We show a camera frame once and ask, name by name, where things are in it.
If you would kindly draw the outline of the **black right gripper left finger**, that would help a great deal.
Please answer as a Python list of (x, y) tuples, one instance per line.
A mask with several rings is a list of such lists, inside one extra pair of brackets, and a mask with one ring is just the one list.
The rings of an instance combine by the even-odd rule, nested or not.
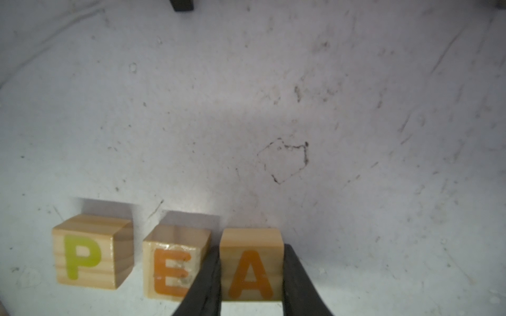
[(212, 246), (192, 286), (172, 316), (221, 315), (220, 249)]

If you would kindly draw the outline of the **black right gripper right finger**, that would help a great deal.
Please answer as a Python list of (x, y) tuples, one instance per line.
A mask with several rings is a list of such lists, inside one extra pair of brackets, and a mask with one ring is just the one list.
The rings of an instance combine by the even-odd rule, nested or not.
[(289, 244), (285, 244), (284, 250), (282, 302), (285, 316), (333, 315)]

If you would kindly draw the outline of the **wooden E letter block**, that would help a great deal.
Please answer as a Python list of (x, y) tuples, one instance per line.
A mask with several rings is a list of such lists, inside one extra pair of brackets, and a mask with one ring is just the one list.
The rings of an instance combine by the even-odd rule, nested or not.
[(155, 226), (142, 242), (144, 295), (182, 301), (200, 272), (211, 240), (208, 229)]

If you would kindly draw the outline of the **wooden A letter block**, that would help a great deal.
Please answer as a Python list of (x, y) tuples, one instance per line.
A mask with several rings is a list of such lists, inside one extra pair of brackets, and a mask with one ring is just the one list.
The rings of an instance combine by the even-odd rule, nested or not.
[(220, 240), (222, 299), (280, 301), (284, 254), (278, 229), (225, 229)]

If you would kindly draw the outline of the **wooden P letter block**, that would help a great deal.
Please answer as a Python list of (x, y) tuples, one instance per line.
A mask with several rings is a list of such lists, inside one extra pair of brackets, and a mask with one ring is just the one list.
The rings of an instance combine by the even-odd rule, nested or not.
[(59, 284), (116, 290), (134, 267), (128, 219), (80, 214), (52, 228)]

